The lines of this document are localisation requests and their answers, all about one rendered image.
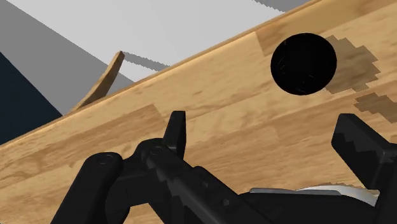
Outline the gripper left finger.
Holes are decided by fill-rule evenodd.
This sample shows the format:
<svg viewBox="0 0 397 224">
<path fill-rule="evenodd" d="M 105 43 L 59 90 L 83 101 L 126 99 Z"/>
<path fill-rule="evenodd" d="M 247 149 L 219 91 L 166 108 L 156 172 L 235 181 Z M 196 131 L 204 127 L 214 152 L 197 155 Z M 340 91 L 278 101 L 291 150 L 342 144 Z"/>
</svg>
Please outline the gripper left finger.
<svg viewBox="0 0 397 224">
<path fill-rule="evenodd" d="M 149 204 L 164 224 L 268 224 L 203 167 L 184 161 L 186 113 L 173 111 L 162 138 L 139 143 L 129 158 L 89 156 L 50 224 L 123 224 Z"/>
</svg>

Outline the curved wooden chair back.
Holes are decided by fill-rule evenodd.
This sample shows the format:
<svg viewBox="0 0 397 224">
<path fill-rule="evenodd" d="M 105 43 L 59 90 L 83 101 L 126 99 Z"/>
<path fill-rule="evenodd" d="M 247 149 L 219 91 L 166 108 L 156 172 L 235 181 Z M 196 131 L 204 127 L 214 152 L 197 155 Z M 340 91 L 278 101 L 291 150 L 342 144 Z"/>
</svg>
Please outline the curved wooden chair back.
<svg viewBox="0 0 397 224">
<path fill-rule="evenodd" d="M 71 110 L 70 113 L 95 102 L 103 97 L 105 97 L 112 84 L 114 83 L 116 77 L 118 76 L 119 70 L 121 68 L 122 62 L 125 58 L 125 55 L 122 51 L 119 51 L 115 54 L 112 61 L 107 66 L 104 73 L 97 80 L 97 82 L 93 85 L 90 91 L 87 93 L 82 100 L 77 103 Z"/>
</svg>

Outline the black round object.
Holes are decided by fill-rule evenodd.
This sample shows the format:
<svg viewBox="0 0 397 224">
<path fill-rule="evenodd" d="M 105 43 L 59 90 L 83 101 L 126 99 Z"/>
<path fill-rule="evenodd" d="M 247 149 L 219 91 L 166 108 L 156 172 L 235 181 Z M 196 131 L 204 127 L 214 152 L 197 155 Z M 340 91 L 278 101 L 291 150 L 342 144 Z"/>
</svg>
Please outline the black round object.
<svg viewBox="0 0 397 224">
<path fill-rule="evenodd" d="M 286 38 L 276 47 L 270 61 L 270 72 L 277 86 L 293 95 L 310 95 L 322 90 L 336 69 L 334 47 L 313 33 Z"/>
</svg>

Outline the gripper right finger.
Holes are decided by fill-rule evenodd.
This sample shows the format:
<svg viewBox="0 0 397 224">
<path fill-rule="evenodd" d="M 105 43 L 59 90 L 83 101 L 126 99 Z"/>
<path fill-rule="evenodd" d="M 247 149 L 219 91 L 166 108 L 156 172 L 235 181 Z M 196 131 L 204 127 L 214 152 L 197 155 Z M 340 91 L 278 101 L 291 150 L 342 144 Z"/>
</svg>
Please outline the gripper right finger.
<svg viewBox="0 0 397 224">
<path fill-rule="evenodd" d="M 342 113 L 331 145 L 365 188 L 380 192 L 374 224 L 397 224 L 397 144 L 356 115 Z"/>
</svg>

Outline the wooden table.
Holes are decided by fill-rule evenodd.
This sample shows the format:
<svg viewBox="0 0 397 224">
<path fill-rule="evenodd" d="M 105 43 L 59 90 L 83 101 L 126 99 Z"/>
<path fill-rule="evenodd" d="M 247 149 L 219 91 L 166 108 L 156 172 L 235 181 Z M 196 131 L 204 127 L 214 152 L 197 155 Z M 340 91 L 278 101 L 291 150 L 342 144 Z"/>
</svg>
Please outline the wooden table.
<svg viewBox="0 0 397 224">
<path fill-rule="evenodd" d="M 334 79 L 295 96 L 270 73 L 299 32 L 329 38 Z M 238 193 L 252 187 L 359 186 L 331 147 L 340 113 L 397 142 L 397 0 L 310 0 L 261 26 L 0 146 L 0 224 L 50 224 L 84 160 L 124 157 L 186 111 L 186 160 Z"/>
</svg>

